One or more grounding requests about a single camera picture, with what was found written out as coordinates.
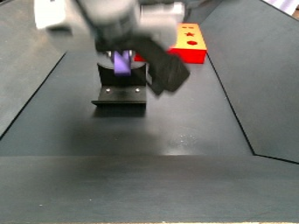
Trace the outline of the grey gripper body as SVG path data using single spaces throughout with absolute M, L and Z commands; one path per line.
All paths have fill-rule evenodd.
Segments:
M 87 50 L 144 35 L 164 48 L 176 42 L 186 5 L 178 0 L 34 0 L 36 29 L 62 50 Z

